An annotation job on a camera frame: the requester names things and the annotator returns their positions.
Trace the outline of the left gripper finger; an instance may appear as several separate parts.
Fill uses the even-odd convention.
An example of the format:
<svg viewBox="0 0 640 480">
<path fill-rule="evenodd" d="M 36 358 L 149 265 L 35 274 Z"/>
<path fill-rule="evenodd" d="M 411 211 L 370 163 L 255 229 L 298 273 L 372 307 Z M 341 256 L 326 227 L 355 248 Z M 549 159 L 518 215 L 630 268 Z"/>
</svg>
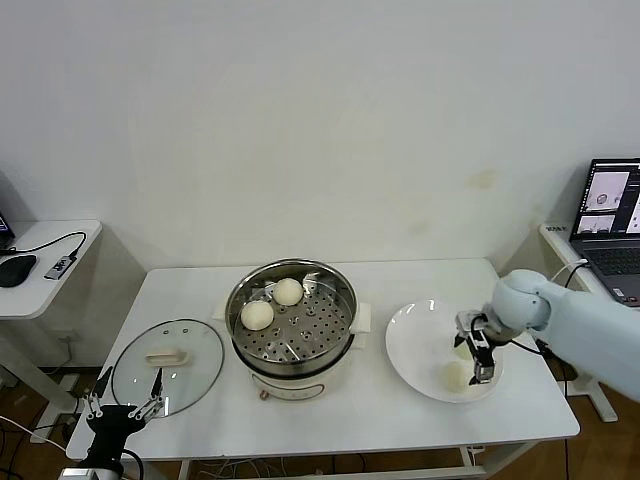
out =
<svg viewBox="0 0 640 480">
<path fill-rule="evenodd" d="M 83 396 L 84 407 L 88 410 L 87 418 L 95 419 L 103 415 L 101 399 L 109 384 L 112 368 L 108 367 L 96 381 L 93 389 Z"/>
<path fill-rule="evenodd" d="M 156 373 L 148 399 L 136 407 L 128 414 L 133 419 L 152 419 L 163 408 L 162 399 L 162 376 L 163 368 L 160 367 Z"/>
</svg>

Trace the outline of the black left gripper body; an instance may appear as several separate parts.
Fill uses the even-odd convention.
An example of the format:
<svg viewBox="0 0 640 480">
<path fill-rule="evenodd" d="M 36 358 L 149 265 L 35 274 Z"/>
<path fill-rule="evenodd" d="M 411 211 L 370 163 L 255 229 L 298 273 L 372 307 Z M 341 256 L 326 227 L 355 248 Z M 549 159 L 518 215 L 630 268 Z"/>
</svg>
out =
<svg viewBox="0 0 640 480">
<path fill-rule="evenodd" d="M 106 405 L 87 417 L 87 424 L 94 438 L 87 451 L 89 464 L 107 464 L 119 461 L 127 439 L 145 427 L 138 419 L 133 406 Z"/>
</svg>

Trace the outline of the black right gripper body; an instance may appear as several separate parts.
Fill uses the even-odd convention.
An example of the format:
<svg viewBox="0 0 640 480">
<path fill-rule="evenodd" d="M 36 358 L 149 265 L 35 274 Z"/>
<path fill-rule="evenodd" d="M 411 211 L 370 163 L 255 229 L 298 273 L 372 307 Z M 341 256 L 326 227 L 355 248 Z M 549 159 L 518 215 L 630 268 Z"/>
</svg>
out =
<svg viewBox="0 0 640 480">
<path fill-rule="evenodd" d="M 485 335 L 483 329 L 472 329 L 467 337 L 469 351 L 476 363 L 494 363 L 496 346 Z"/>
</svg>

